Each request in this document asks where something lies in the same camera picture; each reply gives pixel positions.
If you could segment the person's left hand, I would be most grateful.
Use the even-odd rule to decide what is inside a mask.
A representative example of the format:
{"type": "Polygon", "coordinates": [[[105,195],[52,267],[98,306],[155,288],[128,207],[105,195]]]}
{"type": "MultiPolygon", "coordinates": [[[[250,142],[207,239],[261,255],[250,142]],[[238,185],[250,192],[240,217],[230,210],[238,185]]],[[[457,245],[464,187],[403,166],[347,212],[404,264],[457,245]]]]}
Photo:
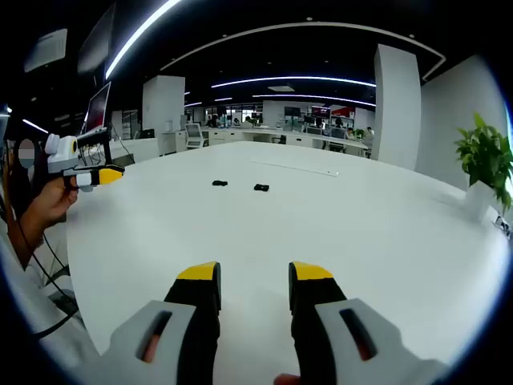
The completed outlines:
{"type": "Polygon", "coordinates": [[[75,187],[75,177],[68,180],[60,176],[49,181],[30,203],[22,219],[40,229],[50,227],[78,200],[75,187]]]}

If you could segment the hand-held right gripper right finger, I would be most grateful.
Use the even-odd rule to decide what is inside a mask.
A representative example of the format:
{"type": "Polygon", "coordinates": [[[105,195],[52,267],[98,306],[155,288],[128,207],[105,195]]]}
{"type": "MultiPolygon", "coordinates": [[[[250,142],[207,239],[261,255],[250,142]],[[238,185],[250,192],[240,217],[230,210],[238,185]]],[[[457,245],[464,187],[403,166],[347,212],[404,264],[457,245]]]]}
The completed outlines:
{"type": "Polygon", "coordinates": [[[326,269],[289,263],[291,335],[303,384],[440,384],[447,367],[420,359],[400,330],[326,269]]]}

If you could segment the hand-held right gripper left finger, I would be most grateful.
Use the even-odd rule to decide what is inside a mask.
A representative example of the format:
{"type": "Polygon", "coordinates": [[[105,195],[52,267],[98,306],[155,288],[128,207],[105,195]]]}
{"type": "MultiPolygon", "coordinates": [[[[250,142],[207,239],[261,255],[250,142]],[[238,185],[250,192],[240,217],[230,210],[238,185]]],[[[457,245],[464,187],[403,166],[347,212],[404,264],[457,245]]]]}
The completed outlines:
{"type": "Polygon", "coordinates": [[[94,365],[96,384],[211,384],[220,337],[220,263],[181,272],[112,333],[94,365]]]}

